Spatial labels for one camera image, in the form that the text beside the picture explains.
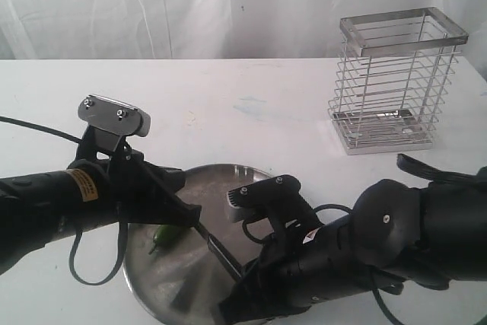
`green pepper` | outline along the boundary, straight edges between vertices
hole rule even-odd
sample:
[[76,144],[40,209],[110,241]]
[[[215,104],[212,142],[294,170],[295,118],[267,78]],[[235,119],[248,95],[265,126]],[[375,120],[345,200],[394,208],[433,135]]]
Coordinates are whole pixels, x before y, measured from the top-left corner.
[[174,244],[177,239],[184,233],[188,228],[183,226],[174,225],[161,225],[155,231],[152,237],[152,248],[149,254],[152,254],[157,247],[168,248]]

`label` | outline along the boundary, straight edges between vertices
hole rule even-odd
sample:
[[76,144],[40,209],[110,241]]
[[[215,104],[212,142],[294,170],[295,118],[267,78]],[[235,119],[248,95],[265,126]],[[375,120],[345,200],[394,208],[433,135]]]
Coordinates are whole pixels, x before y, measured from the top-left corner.
[[306,243],[309,243],[310,241],[313,241],[314,240],[314,237],[317,235],[317,232],[320,230],[321,228],[315,228],[314,230],[308,232],[306,234],[306,236],[304,237],[303,239],[303,244],[306,244]]
[[65,172],[71,175],[71,177],[75,180],[79,190],[81,191],[83,202],[90,202],[98,199],[97,186],[94,185],[94,181],[84,170],[68,169],[65,170]]

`white backdrop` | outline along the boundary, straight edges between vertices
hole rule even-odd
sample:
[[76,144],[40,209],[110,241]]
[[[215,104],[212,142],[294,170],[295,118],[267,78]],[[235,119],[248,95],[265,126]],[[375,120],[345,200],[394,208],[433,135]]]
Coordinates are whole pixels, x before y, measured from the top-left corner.
[[0,0],[0,58],[335,56],[341,17],[431,5],[486,77],[487,0]]

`table surface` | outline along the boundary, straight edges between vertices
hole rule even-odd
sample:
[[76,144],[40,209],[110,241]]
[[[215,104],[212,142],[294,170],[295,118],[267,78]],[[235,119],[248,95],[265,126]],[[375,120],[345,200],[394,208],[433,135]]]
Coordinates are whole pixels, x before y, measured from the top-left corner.
[[[335,59],[1,61],[0,115],[81,136],[78,104],[87,94],[106,95],[151,115],[148,137],[130,139],[146,160],[183,169],[237,163],[293,174],[313,206],[353,206],[385,177],[425,186],[396,168],[394,153],[345,154],[326,112],[335,70]],[[435,148],[410,154],[440,169],[474,174],[487,164],[487,83],[463,58],[456,71]],[[63,169],[74,157],[71,142],[1,128],[2,177]],[[76,266],[86,279],[110,271],[116,233],[111,225],[83,236]],[[71,245],[72,238],[48,244],[0,277],[0,323],[158,323],[132,296],[122,272],[101,287],[77,283],[68,270]],[[449,291],[433,292],[408,284],[402,296],[384,297],[407,323],[475,323],[485,314],[487,285],[452,282]],[[388,324],[371,293],[274,323]]]

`wire basket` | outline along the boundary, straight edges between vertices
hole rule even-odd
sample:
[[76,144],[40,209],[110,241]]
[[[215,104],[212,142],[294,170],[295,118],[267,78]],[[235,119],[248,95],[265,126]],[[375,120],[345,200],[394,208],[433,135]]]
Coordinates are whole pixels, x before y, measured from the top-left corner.
[[342,18],[329,114],[349,155],[420,150],[468,33],[436,8]]

